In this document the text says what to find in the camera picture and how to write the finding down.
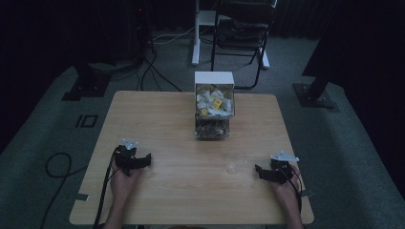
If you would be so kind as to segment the person's right hand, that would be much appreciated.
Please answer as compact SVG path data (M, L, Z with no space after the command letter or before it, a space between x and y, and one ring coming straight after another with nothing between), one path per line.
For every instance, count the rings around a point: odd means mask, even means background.
M296 203L300 211L302 207L300 195L301 181L299 180L300 174L299 170L294 165L291 165L291 168L294 175L289 181L284 184L271 183L270 186L281 206L287 203Z

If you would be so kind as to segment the white metal stand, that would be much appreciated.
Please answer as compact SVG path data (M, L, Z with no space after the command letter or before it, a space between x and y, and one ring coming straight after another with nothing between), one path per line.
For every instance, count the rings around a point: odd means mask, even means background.
M201 10L200 0L195 0L196 8L195 8L195 26L194 26L194 47L192 55L193 65L198 65L200 63L200 51L202 43L201 36L203 35L202 27L205 27L208 31L212 30L212 40L213 40L214 18L215 18L215 10L217 7L217 1L211 10ZM263 68L268 69L269 62L267 60L266 51L263 63L264 63Z

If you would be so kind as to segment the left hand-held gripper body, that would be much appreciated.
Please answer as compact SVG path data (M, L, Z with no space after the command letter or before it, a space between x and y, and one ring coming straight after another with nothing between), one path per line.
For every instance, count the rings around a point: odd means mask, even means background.
M139 167L139 160L136 158L138 143L127 139L122 140L114 150L115 164L126 175L130 176L132 170Z

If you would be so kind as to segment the person's left hand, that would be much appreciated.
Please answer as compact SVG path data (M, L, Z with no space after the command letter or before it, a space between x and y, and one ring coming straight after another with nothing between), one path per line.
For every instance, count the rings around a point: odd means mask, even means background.
M115 206L124 206L131 198L142 172L142 169L134 170L128 177L116 165L113 166L110 186Z

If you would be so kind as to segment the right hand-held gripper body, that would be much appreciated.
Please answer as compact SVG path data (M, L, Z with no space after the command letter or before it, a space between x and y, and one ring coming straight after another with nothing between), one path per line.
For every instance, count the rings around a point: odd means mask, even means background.
M270 168L276 175L276 181L280 184L290 180L294 172L291 168L291 162L298 162L299 158L284 151L280 151L275 155L270 156Z

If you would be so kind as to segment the pile of white yellow packets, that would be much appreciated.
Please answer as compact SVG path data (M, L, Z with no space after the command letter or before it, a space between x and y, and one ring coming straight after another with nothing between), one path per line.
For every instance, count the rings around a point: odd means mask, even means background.
M233 116L233 100L226 98L218 89L212 92L199 90L196 94L196 112L203 117Z

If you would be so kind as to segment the white and clear dispenser box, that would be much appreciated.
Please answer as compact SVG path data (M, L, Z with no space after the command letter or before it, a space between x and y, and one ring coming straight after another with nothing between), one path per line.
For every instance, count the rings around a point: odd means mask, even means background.
M230 136L235 115L232 72L195 72L195 137L222 139Z

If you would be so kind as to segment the black folding chair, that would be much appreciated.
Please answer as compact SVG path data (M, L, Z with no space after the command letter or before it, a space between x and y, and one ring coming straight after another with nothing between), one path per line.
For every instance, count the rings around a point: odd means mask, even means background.
M236 86L239 90L251 90L259 81L271 27L278 0L218 0L215 10L210 71L215 68L216 55L247 56L251 52L251 64L259 57L255 79L250 86Z

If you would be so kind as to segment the clear glass cup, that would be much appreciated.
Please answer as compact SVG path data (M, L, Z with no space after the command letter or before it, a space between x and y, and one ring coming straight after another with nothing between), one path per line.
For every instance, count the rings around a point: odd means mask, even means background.
M225 170L231 174L238 174L246 164L244 152L230 152L225 157Z

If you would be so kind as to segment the pile of dark packets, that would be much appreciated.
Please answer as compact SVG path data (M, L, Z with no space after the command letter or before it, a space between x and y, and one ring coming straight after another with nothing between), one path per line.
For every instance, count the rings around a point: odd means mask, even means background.
M195 122L196 138L226 138L229 137L228 119L197 118Z

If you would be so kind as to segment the black stand base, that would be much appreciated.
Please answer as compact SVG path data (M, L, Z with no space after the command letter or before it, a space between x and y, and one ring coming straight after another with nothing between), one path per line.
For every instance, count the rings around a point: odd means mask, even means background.
M322 108L330 113L339 113L340 110L326 91L328 81L316 77L310 84L294 83L293 89L302 107Z
M99 73L89 64L74 65L77 79L69 92L64 93L63 101L79 101L82 97L103 97L111 80L108 73Z

